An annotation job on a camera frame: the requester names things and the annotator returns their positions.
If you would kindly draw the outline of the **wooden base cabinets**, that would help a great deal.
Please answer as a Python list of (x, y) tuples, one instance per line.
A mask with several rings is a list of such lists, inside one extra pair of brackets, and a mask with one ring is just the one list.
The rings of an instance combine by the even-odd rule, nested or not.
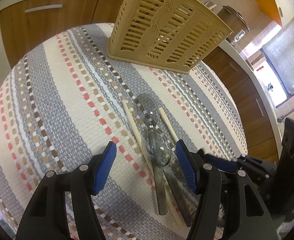
[[(2, 41), (9, 65), (55, 34), (81, 24), (115, 22), (123, 0), (24, 0), (0, 10)], [(254, 81), (222, 43), (205, 59), (229, 90), (240, 113), (248, 153), (266, 161), (278, 161), (270, 105)]]

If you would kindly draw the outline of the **brown rice cooker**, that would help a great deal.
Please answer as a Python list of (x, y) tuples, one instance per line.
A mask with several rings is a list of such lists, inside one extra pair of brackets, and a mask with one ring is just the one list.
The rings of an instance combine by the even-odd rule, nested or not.
[(242, 15), (229, 5), (224, 5), (217, 16), (232, 30), (228, 40), (234, 47), (236, 47), (237, 42), (246, 36), (246, 33), (250, 32)]

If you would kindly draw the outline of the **kitchen faucet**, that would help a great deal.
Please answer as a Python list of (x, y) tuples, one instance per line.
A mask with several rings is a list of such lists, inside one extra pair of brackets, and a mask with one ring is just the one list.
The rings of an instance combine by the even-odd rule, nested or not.
[(291, 97), (276, 107), (277, 122), (282, 123), (294, 112), (294, 92)]

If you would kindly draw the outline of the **striped woven table mat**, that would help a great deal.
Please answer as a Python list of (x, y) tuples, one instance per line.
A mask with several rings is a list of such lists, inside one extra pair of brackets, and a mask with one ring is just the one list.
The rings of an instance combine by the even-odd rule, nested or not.
[(103, 151), (117, 156), (93, 198), (107, 239), (185, 239), (171, 213), (158, 214), (154, 178), (127, 122), (140, 134), (137, 96), (162, 107), (187, 148), (231, 160), (247, 152), (241, 119), (224, 84), (204, 63), (177, 74), (107, 57), (112, 24), (71, 28), (25, 54), (0, 86), (0, 211), (17, 230), (45, 173), (71, 172)]

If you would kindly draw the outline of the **window roller blind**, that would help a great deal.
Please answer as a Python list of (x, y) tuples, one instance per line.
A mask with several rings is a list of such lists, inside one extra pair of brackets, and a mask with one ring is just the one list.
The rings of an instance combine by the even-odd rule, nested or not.
[(269, 42), (262, 46), (267, 59), (275, 68), (282, 83), (294, 92), (294, 17)]

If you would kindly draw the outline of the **beige plastic utensil basket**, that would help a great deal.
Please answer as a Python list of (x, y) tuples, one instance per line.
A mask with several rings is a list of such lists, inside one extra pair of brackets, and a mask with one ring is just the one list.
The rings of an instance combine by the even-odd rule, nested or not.
[(199, 0), (124, 0), (108, 57), (188, 74), (232, 34)]

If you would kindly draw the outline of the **orange white wall cabinet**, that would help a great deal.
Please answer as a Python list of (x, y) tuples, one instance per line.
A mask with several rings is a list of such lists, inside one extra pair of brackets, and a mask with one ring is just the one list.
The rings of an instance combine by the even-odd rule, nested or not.
[(278, 10), (278, 6), (276, 5), (275, 0), (255, 0), (260, 8), (260, 10), (269, 16), (273, 21), (275, 21), (278, 25), (283, 27), (281, 15)]

